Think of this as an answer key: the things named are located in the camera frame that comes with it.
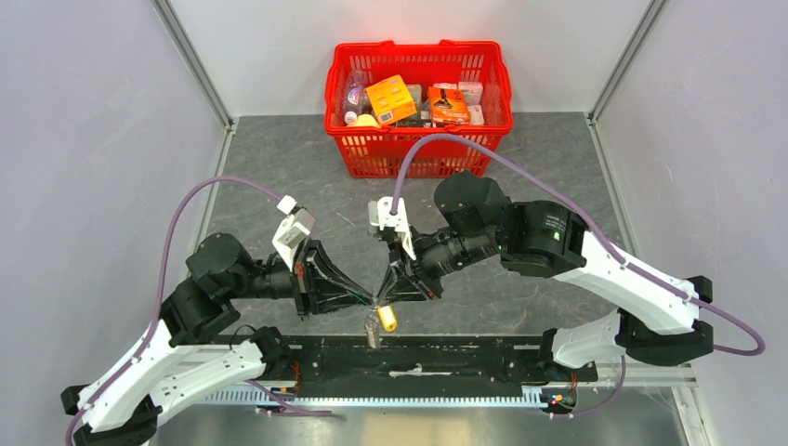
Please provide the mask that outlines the key with yellow tag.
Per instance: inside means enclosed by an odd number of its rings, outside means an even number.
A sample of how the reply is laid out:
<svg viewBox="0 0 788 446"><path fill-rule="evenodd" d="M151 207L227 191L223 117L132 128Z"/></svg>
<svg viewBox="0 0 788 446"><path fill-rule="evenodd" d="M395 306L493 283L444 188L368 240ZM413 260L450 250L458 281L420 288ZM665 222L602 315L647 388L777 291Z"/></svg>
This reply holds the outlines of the key with yellow tag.
<svg viewBox="0 0 788 446"><path fill-rule="evenodd" d="M383 329L388 332L394 332L398 327L398 320L391 305L378 306L376 308L378 319Z"/></svg>

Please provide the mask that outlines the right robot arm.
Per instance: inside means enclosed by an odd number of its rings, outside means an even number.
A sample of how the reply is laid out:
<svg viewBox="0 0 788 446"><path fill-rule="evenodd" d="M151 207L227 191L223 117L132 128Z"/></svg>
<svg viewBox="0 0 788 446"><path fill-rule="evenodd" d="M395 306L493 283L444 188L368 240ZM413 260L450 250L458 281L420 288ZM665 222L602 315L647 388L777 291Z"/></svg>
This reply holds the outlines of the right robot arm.
<svg viewBox="0 0 788 446"><path fill-rule="evenodd" d="M443 179L434 201L446 224L432 233L408 223L403 199L369 203L370 222L389 250L380 304L437 300L445 276L498 256L506 270L569 283L615 306L598 320L544 332L536 367L546 379L559 380L590 361L622 355L677 366L713 351L713 327L699 318L700 304L711 298L707 278L662 274L605 247L563 205L515 202L493 179L467 171Z"/></svg>

